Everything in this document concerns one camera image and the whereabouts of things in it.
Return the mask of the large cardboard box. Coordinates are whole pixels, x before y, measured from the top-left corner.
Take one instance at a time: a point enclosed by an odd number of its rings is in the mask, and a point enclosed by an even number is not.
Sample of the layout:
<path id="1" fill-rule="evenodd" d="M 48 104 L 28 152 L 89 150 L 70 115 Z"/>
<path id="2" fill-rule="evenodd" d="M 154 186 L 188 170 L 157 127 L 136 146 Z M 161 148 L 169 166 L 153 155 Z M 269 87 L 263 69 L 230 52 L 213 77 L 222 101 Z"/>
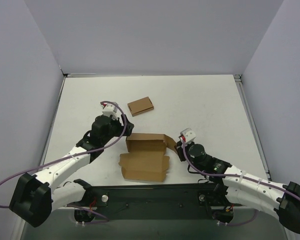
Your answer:
<path id="1" fill-rule="evenodd" d="M 119 166 L 124 179 L 162 183 L 170 167 L 167 149 L 176 152 L 177 143 L 168 135 L 132 133 L 125 140 L 127 153 L 120 155 Z"/>

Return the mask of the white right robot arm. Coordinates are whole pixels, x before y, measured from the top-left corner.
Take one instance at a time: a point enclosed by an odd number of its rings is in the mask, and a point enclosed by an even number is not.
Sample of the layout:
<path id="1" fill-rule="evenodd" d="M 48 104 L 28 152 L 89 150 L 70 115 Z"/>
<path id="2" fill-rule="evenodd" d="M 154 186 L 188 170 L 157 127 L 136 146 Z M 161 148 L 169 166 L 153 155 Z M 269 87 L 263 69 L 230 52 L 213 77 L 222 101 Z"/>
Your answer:
<path id="1" fill-rule="evenodd" d="M 178 141 L 174 147 L 182 162 L 221 187 L 231 204 L 247 206 L 273 216 L 288 230 L 300 234 L 300 185 L 262 179 L 229 162 L 208 155 L 201 144 Z"/>

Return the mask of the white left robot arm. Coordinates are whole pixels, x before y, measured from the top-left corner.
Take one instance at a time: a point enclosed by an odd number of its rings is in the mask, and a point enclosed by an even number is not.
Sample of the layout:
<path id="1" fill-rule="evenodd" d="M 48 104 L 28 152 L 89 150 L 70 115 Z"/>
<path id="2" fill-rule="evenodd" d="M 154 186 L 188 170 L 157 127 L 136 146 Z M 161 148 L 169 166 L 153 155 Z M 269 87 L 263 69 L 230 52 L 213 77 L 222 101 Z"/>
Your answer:
<path id="1" fill-rule="evenodd" d="M 97 116 L 91 130 L 83 135 L 62 161 L 34 174 L 24 173 L 18 179 L 8 208 L 31 226 L 38 227 L 54 210 L 69 203 L 90 204 L 93 194 L 87 190 L 88 184 L 75 181 L 68 187 L 61 187 L 61 183 L 98 158 L 112 138 L 130 136 L 134 127 L 125 114 L 119 118 Z"/>

